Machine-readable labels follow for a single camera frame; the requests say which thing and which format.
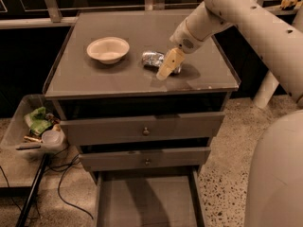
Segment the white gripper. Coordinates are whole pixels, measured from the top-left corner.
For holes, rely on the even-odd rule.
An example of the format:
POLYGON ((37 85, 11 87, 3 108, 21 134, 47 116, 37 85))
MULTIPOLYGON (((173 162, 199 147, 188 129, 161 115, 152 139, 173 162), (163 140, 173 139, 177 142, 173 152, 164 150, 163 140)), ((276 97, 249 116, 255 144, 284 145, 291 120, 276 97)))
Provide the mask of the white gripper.
POLYGON ((165 55, 156 77, 165 80, 185 59, 185 54, 192 54, 198 50, 204 40, 198 40, 187 28, 185 19, 172 33, 169 40, 176 46, 165 55))

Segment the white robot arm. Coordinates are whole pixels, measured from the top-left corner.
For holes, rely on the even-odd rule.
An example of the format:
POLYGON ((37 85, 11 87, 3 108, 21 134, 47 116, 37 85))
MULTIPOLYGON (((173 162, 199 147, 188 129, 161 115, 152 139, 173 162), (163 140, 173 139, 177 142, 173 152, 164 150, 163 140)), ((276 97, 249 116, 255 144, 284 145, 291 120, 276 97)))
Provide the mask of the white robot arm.
MULTIPOLYGON (((303 101, 303 33, 256 0, 204 0, 170 37, 157 78, 166 79, 186 54, 235 26, 282 88, 303 101)), ((303 227, 303 111, 280 117, 259 138, 250 166, 244 227, 303 227)))

